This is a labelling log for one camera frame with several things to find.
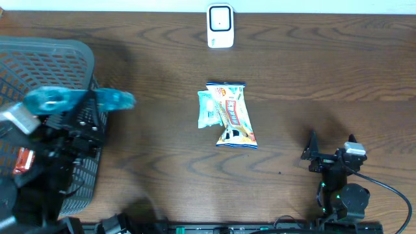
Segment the red orange snack bar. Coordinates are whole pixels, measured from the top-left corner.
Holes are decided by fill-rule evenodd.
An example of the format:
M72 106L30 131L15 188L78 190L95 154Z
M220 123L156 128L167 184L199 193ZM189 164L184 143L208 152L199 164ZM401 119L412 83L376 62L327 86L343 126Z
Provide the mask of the red orange snack bar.
M18 151L18 158L13 170L14 175L23 174L27 172L35 159L35 152L27 148L20 148Z

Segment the teal mouthwash bottle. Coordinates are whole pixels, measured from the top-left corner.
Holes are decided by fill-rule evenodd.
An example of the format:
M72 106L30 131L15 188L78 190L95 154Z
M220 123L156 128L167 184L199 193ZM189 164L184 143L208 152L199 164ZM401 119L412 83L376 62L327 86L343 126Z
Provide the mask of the teal mouthwash bottle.
M42 86L32 90L23 98L23 104L35 115L60 114L72 110L90 90L75 90L59 86ZM92 90L99 112L133 109L134 95L112 88Z

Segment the yellow snack bag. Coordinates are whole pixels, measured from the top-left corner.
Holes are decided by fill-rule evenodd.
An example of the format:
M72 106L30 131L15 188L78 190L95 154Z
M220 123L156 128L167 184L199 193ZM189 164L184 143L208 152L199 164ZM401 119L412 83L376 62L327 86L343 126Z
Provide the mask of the yellow snack bag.
M206 87L225 127L216 146L257 149L258 144L244 99L246 83L208 82Z

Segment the pale teal snack packet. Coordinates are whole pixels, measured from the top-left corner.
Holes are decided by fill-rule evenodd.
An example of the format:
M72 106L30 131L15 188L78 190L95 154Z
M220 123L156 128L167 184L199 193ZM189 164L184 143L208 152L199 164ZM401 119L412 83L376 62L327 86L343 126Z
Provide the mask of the pale teal snack packet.
M216 103L209 90L198 91L200 111L198 117L198 128L210 127L212 125L223 126L223 121L216 107Z

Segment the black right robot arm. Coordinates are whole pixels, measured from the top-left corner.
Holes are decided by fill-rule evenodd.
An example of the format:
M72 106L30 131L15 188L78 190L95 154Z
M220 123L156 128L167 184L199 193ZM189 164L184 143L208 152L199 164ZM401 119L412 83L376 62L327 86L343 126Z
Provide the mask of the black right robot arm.
M370 193L361 185L347 181L347 177L358 172L367 160L364 146L354 135L350 135L335 153L326 154L319 151L317 135L312 131L301 159L310 162L310 172L322 175L317 202L325 221L355 222L365 217Z

